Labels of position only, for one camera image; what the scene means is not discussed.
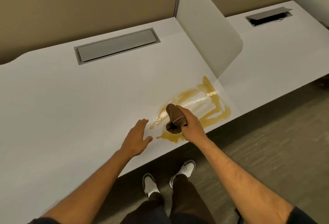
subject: gray wooden floor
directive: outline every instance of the gray wooden floor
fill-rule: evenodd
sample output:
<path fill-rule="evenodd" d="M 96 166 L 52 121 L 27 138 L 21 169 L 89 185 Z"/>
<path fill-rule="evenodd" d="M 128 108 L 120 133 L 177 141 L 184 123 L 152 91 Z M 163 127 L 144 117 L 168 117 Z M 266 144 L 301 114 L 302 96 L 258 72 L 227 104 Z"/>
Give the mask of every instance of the gray wooden floor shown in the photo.
<path fill-rule="evenodd" d="M 208 134 L 253 176 L 319 224 L 329 219 L 329 92 L 311 84 Z M 234 204 L 201 152 L 188 143 L 120 177 L 95 223 L 120 223 L 146 200 L 142 176 L 150 172 L 170 212 L 170 177 L 194 159 L 194 183 L 217 223 L 236 223 Z"/>

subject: yellow liquid spill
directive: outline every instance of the yellow liquid spill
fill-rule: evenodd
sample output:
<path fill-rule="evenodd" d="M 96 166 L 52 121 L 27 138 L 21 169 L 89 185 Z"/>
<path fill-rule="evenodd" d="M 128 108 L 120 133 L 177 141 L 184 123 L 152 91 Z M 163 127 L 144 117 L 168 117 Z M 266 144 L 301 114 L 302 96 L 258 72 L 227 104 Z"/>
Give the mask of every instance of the yellow liquid spill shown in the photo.
<path fill-rule="evenodd" d="M 197 97 L 199 93 L 204 93 L 204 97 L 186 103 L 187 101 L 191 100 L 193 97 Z M 173 98 L 171 98 L 161 108 L 160 114 L 154 119 L 154 121 L 150 126 L 150 129 L 153 129 L 154 126 L 161 124 L 162 122 L 164 122 L 164 120 L 169 121 L 169 117 L 166 112 L 166 107 L 169 103 L 175 105 L 181 105 L 185 108 L 193 106 L 193 110 L 191 111 L 192 113 L 194 113 L 200 110 L 202 107 L 207 107 L 208 104 L 206 102 L 207 98 L 210 98 L 211 100 L 210 107 L 213 108 L 215 106 L 215 108 L 210 110 L 208 113 L 204 114 L 201 118 L 199 118 L 203 128 L 214 125 L 219 121 L 226 120 L 231 116 L 232 111 L 230 107 L 223 102 L 223 100 L 220 98 L 218 92 L 215 90 L 209 79 L 206 76 L 204 76 L 202 79 L 202 84 L 198 84 L 196 85 L 195 88 L 183 91 L 178 95 L 174 96 Z M 167 139 L 174 143 L 178 143 L 179 139 L 185 140 L 182 133 L 172 134 L 166 130 L 165 125 L 163 126 L 162 134 L 158 136 L 157 139 L 159 138 Z"/>

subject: person's right arm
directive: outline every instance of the person's right arm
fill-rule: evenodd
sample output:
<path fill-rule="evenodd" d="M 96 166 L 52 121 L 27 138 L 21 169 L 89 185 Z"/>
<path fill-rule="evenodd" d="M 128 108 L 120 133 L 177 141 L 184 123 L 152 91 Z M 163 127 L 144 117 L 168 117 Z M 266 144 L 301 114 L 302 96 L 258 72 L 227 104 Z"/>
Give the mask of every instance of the person's right arm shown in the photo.
<path fill-rule="evenodd" d="M 293 206 L 237 165 L 206 136 L 200 121 L 189 110 L 185 115 L 185 139 L 194 143 L 214 168 L 240 214 L 248 224 L 285 224 Z"/>

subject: folded brown cloth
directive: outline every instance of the folded brown cloth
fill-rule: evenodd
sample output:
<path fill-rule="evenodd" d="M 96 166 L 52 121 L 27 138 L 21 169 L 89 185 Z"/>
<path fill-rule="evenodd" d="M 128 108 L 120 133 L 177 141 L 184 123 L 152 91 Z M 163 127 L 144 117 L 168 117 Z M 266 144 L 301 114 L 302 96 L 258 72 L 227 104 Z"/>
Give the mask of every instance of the folded brown cloth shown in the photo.
<path fill-rule="evenodd" d="M 182 132 L 181 126 L 187 125 L 184 114 L 174 104 L 167 105 L 166 112 L 170 119 L 166 124 L 166 130 L 173 134 Z"/>

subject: person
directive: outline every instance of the person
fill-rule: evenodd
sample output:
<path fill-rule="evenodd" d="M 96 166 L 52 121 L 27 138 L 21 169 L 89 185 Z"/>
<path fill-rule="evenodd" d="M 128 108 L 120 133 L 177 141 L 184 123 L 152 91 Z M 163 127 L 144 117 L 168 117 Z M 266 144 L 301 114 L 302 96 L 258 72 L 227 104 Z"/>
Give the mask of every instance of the person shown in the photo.
<path fill-rule="evenodd" d="M 204 154 L 246 223 L 315 223 L 307 214 L 293 207 L 225 155 L 208 139 L 198 118 L 189 110 L 177 107 L 187 119 L 187 126 L 182 127 L 184 137 Z M 121 148 L 101 168 L 43 216 L 34 219 L 31 224 L 91 224 L 123 168 L 132 157 L 141 154 L 152 141 L 151 136 L 143 140 L 147 122 L 146 119 L 138 120 Z M 173 195 L 169 217 L 164 211 L 164 200 L 154 178 L 150 174 L 144 175 L 143 189 L 149 199 L 129 213 L 121 223 L 214 224 L 215 220 L 209 209 L 188 180 L 194 169 L 195 163 L 187 161 L 170 179 Z"/>

